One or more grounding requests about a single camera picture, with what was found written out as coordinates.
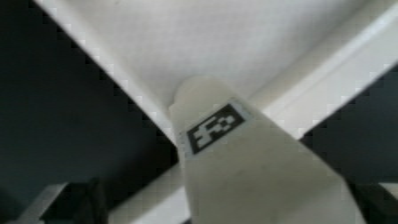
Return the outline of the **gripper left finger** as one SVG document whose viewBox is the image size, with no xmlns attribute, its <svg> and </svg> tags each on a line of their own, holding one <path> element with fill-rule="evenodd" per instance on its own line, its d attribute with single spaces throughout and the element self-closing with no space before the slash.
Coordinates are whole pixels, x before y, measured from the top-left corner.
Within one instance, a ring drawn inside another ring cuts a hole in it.
<svg viewBox="0 0 398 224">
<path fill-rule="evenodd" d="M 100 180 L 50 185 L 15 224 L 107 224 L 107 202 Z"/>
</svg>

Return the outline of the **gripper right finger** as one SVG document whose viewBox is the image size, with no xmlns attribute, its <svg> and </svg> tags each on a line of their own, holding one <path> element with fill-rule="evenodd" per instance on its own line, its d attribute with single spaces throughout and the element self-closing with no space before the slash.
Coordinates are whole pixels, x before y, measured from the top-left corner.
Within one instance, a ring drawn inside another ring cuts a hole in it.
<svg viewBox="0 0 398 224">
<path fill-rule="evenodd" d="M 351 184 L 367 224 L 398 224 L 398 183 Z"/>
</svg>

